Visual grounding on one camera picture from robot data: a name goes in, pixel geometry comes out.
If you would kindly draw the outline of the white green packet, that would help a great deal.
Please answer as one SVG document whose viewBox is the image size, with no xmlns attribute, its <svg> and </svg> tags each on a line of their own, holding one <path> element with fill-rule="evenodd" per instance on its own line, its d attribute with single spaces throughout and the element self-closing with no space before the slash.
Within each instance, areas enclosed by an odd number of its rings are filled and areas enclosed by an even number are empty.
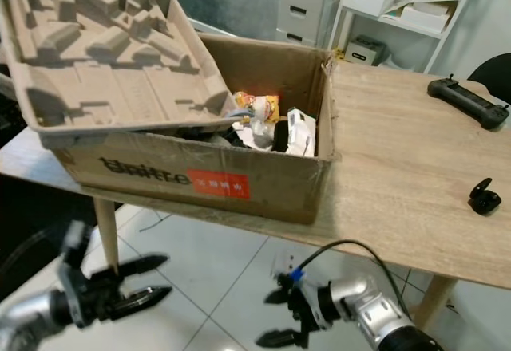
<svg viewBox="0 0 511 351">
<path fill-rule="evenodd" d="M 287 114 L 287 154 L 316 156 L 317 120 L 302 110 L 292 108 Z"/>
</svg>

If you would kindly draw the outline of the crumpled white paper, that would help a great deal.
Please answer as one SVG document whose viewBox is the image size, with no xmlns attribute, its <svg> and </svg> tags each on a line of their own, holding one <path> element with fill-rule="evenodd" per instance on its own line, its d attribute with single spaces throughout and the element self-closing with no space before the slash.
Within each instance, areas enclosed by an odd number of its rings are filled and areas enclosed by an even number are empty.
<svg viewBox="0 0 511 351">
<path fill-rule="evenodd" d="M 270 151 L 275 143 L 276 124 L 271 122 L 259 119 L 241 120 L 234 122 L 232 128 L 248 148 Z"/>
</svg>

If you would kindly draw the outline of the small black earbud case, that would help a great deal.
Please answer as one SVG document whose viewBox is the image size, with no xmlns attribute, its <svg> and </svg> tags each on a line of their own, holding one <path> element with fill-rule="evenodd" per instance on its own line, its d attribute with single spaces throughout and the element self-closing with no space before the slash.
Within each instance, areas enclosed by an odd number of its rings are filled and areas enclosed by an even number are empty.
<svg viewBox="0 0 511 351">
<path fill-rule="evenodd" d="M 501 204 L 501 196 L 488 189 L 493 182 L 492 177 L 486 177 L 476 184 L 469 194 L 468 205 L 479 215 L 486 216 L 495 211 Z"/>
</svg>

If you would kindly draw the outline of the black remote controller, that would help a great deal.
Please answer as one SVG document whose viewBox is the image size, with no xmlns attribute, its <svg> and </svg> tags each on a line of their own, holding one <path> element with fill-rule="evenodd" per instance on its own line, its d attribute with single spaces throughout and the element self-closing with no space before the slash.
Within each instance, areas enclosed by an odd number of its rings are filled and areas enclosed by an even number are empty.
<svg viewBox="0 0 511 351">
<path fill-rule="evenodd" d="M 459 81 L 453 80 L 452 77 L 431 81 L 427 85 L 427 93 L 471 116 L 486 131 L 495 131 L 511 116 L 508 105 L 497 106 L 489 100 L 481 98 L 477 93 L 465 89 L 459 84 Z"/>
</svg>

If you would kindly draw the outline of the black chair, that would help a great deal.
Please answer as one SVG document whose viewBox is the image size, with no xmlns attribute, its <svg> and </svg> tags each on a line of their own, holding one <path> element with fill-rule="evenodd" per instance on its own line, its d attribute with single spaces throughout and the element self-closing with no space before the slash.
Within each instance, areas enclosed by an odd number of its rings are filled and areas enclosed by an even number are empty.
<svg viewBox="0 0 511 351">
<path fill-rule="evenodd" d="M 469 75 L 468 81 L 484 85 L 490 95 L 511 105 L 511 53 L 486 60 Z"/>
</svg>

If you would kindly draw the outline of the brown printed cardboard box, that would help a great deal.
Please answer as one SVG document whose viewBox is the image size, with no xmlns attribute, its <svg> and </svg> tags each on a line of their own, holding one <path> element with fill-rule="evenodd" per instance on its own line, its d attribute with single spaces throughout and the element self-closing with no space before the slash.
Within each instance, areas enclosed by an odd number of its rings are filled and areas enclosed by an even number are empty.
<svg viewBox="0 0 511 351">
<path fill-rule="evenodd" d="M 288 42 L 201 34 L 231 91 L 277 95 L 285 110 L 316 122 L 314 156 L 223 146 L 151 132 L 117 132 L 97 144 L 58 149 L 61 166 L 85 187 L 311 224 L 336 161 L 335 56 Z"/>
</svg>

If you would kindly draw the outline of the black round object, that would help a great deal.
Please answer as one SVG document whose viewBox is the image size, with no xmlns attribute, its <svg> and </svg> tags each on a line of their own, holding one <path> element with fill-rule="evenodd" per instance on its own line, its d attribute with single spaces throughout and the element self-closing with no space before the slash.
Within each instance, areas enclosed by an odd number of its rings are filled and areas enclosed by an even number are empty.
<svg viewBox="0 0 511 351">
<path fill-rule="evenodd" d="M 285 152 L 289 148 L 291 139 L 291 124 L 287 119 L 282 119 L 274 125 L 273 139 L 271 139 L 271 150 L 273 152 Z"/>
</svg>

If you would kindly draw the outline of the white paper stack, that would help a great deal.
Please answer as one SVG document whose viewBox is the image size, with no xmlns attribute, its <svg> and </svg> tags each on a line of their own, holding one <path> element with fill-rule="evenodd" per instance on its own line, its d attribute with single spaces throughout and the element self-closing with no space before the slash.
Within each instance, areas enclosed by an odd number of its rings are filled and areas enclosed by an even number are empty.
<svg viewBox="0 0 511 351">
<path fill-rule="evenodd" d="M 386 16 L 439 34 L 448 26 L 459 2 L 460 0 L 409 0 L 395 5 L 386 12 Z"/>
</svg>

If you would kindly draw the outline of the moulded pulp packing tray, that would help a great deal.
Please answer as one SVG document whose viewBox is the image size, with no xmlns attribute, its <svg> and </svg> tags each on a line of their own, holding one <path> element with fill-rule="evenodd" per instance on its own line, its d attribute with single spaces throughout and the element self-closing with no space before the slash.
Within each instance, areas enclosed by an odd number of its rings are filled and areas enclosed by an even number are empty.
<svg viewBox="0 0 511 351">
<path fill-rule="evenodd" d="M 177 0 L 1 0 L 2 56 L 47 149 L 241 118 Z"/>
</svg>

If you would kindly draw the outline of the yellow snack packet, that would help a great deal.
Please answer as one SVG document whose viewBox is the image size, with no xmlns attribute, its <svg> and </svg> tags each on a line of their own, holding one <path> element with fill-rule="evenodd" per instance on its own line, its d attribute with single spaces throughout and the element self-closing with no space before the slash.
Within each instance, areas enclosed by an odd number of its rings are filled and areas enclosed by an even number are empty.
<svg viewBox="0 0 511 351">
<path fill-rule="evenodd" d="M 264 124 L 277 124 L 281 118 L 278 95 L 252 95 L 244 91 L 234 92 L 234 100 L 240 109 L 246 110 L 241 121 L 250 124 L 262 121 Z"/>
</svg>

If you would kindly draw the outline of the small grey box device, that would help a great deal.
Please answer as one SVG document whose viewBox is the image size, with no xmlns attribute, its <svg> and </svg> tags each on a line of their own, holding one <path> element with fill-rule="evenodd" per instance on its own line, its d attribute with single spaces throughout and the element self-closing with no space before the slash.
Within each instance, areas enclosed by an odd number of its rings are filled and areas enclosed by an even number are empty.
<svg viewBox="0 0 511 351">
<path fill-rule="evenodd" d="M 369 35 L 359 34 L 347 43 L 344 59 L 348 62 L 379 66 L 386 59 L 387 44 Z"/>
</svg>

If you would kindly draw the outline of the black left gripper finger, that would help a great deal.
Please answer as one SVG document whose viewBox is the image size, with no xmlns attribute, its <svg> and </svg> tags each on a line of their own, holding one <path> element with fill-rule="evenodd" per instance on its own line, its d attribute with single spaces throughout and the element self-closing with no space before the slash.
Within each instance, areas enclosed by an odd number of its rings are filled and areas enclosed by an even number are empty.
<svg viewBox="0 0 511 351">
<path fill-rule="evenodd" d="M 173 290 L 172 286 L 146 286 L 139 290 L 133 290 L 117 301 L 116 316 L 128 317 L 144 310 L 150 310 L 168 297 Z"/>
<path fill-rule="evenodd" d="M 167 261 L 167 254 L 143 254 L 110 266 L 107 268 L 107 278 L 124 281 L 125 278 L 132 277 L 132 275 L 146 274 L 146 272 L 157 270 Z"/>
</svg>

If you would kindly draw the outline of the white shelf unit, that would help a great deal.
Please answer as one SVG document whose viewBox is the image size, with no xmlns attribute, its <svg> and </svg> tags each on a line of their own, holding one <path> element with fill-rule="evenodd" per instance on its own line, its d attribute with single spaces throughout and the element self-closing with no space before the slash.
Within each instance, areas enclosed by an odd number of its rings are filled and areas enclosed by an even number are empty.
<svg viewBox="0 0 511 351">
<path fill-rule="evenodd" d="M 403 4 L 409 0 L 395 0 L 395 5 Z M 473 0 L 460 0 L 458 7 L 442 33 L 434 33 L 413 26 L 402 20 L 386 16 L 386 12 L 379 16 L 358 12 L 342 5 L 335 16 L 330 37 L 327 40 L 327 48 L 333 52 L 346 51 L 347 43 L 359 34 L 369 35 L 376 40 L 387 44 L 387 58 L 383 63 L 393 68 L 402 68 L 415 71 L 416 73 L 428 73 L 438 62 L 442 50 L 448 44 L 450 34 Z"/>
</svg>

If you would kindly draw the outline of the white drawer cabinet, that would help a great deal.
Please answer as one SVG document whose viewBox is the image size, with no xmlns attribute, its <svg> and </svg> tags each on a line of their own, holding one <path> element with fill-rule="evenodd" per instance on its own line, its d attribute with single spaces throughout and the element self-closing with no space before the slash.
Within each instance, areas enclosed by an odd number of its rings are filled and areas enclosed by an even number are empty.
<svg viewBox="0 0 511 351">
<path fill-rule="evenodd" d="M 278 41 L 325 49 L 340 0 L 279 0 Z"/>
</svg>

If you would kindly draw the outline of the light wooden table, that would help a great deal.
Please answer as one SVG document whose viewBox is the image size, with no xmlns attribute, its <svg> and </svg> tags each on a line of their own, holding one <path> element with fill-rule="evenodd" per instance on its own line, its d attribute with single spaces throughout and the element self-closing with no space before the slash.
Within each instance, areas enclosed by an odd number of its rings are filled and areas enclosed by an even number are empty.
<svg viewBox="0 0 511 351">
<path fill-rule="evenodd" d="M 511 290 L 511 122 L 499 132 L 426 93 L 431 75 L 338 63 L 332 82 L 335 151 L 319 219 L 273 219 L 82 187 L 23 131 L 1 151 L 1 172 L 28 182 L 212 221 L 307 245 L 357 239 L 432 279 L 413 319 L 426 329 L 460 279 Z M 486 177 L 501 204 L 483 216 L 468 205 Z"/>
</svg>

